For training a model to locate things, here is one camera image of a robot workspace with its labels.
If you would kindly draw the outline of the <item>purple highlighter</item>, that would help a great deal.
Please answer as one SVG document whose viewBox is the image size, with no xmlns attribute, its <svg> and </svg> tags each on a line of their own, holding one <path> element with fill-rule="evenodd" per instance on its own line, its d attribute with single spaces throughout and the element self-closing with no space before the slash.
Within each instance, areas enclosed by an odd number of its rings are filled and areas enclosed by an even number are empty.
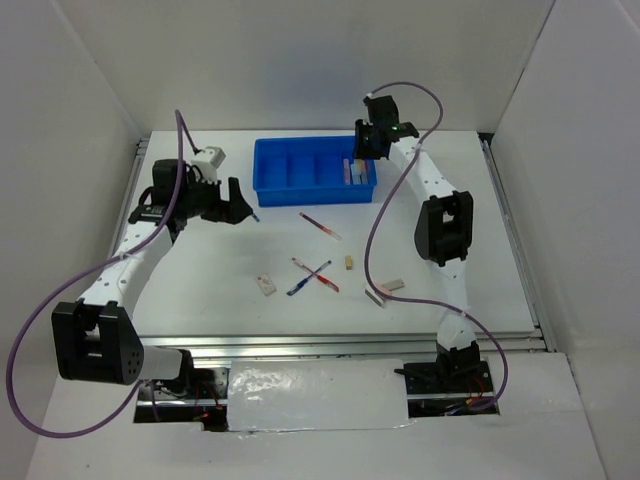
<svg viewBox="0 0 640 480">
<path fill-rule="evenodd" d="M 343 182 L 344 185 L 350 185 L 351 184 L 351 171 L 350 171 L 350 161 L 347 158 L 344 158 L 342 160 L 342 164 L 343 164 Z"/>
</svg>

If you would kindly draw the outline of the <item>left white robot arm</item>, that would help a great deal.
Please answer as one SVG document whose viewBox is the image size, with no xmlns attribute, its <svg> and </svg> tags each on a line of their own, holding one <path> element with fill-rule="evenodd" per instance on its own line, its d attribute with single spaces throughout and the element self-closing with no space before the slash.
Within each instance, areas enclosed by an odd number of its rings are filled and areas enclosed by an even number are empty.
<svg viewBox="0 0 640 480">
<path fill-rule="evenodd" d="M 252 216 L 239 181 L 228 180 L 221 196 L 217 170 L 224 161 L 217 147 L 199 151 L 180 165 L 158 160 L 152 184 L 133 208 L 112 263 L 74 302 L 60 302 L 51 321 L 58 370 L 66 380 L 131 385 L 161 382 L 176 399 L 189 397 L 197 373 L 189 351 L 146 347 L 132 316 L 153 271 L 192 218 L 236 225 Z"/>
</svg>

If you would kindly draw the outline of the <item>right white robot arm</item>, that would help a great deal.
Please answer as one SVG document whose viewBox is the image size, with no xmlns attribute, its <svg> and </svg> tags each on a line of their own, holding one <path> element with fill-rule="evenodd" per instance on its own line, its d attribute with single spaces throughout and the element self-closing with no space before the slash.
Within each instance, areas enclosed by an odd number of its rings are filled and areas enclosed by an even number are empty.
<svg viewBox="0 0 640 480">
<path fill-rule="evenodd" d="M 480 364 L 472 322 L 466 316 L 466 260 L 472 243 L 474 199 L 449 182 L 419 142 L 410 122 L 402 123 L 392 96 L 367 96 L 368 119 L 355 123 L 354 156 L 390 160 L 406 174 L 419 213 L 414 245 L 446 295 L 436 335 L 436 379 L 448 392 L 460 391 Z"/>
</svg>

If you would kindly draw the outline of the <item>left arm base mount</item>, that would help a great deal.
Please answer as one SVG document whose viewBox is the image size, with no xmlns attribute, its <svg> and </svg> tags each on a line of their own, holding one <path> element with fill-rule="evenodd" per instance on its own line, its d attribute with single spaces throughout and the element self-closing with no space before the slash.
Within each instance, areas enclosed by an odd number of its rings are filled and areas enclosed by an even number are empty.
<svg viewBox="0 0 640 480">
<path fill-rule="evenodd" d="M 230 369 L 198 369 L 195 380 L 179 387 L 169 382 L 144 384 L 135 404 L 135 424 L 195 423 L 205 431 L 228 430 L 228 381 Z"/>
</svg>

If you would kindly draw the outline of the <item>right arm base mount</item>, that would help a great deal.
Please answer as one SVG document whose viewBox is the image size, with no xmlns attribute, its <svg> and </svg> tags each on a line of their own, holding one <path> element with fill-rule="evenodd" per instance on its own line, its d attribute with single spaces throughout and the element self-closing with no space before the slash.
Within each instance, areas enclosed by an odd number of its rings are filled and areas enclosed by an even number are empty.
<svg viewBox="0 0 640 480">
<path fill-rule="evenodd" d="M 445 377 L 435 362 L 405 363 L 394 373 L 405 383 L 411 419 L 497 414 L 494 384 L 486 361 L 461 376 Z"/>
</svg>

